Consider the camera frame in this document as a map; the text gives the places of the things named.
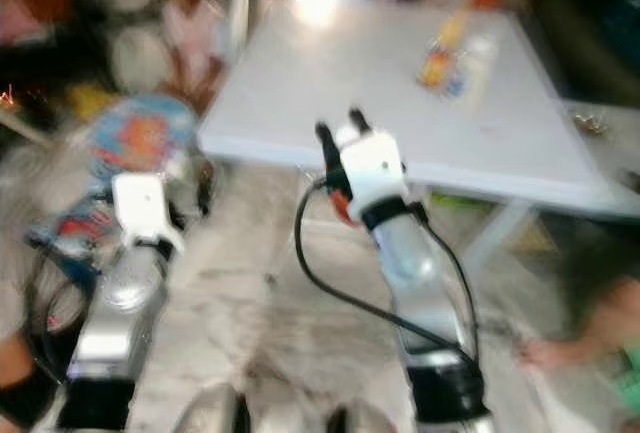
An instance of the floor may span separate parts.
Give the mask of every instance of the floor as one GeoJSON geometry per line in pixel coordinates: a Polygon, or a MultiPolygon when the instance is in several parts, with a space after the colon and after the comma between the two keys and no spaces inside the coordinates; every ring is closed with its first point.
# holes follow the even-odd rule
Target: floor
{"type": "MultiPolygon", "coordinates": [[[[263,428],[257,431],[264,433],[320,432],[330,410],[356,398],[382,411],[398,432],[413,431],[391,328],[317,290],[284,248],[297,173],[253,165],[225,171],[211,217],[190,230],[187,253],[173,266],[171,299],[128,431],[173,431],[189,402],[221,382],[248,392],[254,421],[263,428]],[[277,273],[275,286],[264,281],[267,272],[277,273]],[[274,422],[288,426],[265,426],[274,422]]],[[[438,203],[430,209],[435,226],[458,248],[486,215],[483,208],[438,203]]],[[[310,214],[330,218],[321,198],[310,214]]],[[[305,245],[325,279],[387,305],[375,253],[364,235],[356,240],[333,229],[311,230],[305,245]]],[[[522,245],[498,253],[473,286],[487,403],[499,431],[614,431],[624,405],[595,367],[544,375],[517,365],[518,338],[555,333],[563,317],[553,278],[531,268],[543,263],[518,257],[525,258],[522,245]]],[[[55,408],[36,431],[51,431],[54,414],[55,408]]]]}

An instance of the white table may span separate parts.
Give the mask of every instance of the white table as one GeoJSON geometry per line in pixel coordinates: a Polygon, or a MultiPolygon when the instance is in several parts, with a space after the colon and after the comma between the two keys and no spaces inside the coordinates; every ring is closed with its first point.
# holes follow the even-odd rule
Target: white table
{"type": "Polygon", "coordinates": [[[200,129],[216,157],[320,168],[314,123],[346,120],[360,105],[392,132],[420,185],[501,198],[465,253],[478,267],[533,206],[640,217],[640,197],[600,175],[516,21],[472,17],[499,52],[479,103],[455,106],[419,85],[427,44],[448,13],[424,6],[340,5],[324,24],[277,2],[256,31],[200,129]]]}

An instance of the white plastic part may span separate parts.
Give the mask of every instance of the white plastic part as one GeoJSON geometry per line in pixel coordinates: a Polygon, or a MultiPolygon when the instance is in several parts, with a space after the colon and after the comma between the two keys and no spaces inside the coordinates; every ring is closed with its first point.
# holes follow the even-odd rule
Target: white plastic part
{"type": "Polygon", "coordinates": [[[113,178],[113,202],[122,228],[125,247],[136,240],[169,241],[184,252],[182,234],[176,230],[167,211],[160,177],[153,173],[121,173],[113,178]]]}
{"type": "Polygon", "coordinates": [[[385,131],[367,133],[340,152],[353,199],[349,216],[360,214],[371,204],[390,196],[407,198],[409,188],[402,170],[396,140],[385,131]]]}

